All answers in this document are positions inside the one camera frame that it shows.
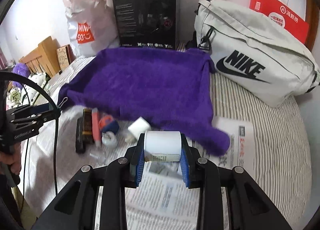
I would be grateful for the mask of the left hand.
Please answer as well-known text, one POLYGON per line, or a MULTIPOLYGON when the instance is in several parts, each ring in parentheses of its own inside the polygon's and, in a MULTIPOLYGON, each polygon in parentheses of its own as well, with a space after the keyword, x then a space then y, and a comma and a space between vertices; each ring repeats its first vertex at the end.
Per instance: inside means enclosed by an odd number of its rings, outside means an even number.
POLYGON ((1 152, 1 162, 10 165, 11 172, 15 175, 19 175, 21 172, 21 143, 14 145, 13 154, 1 152))

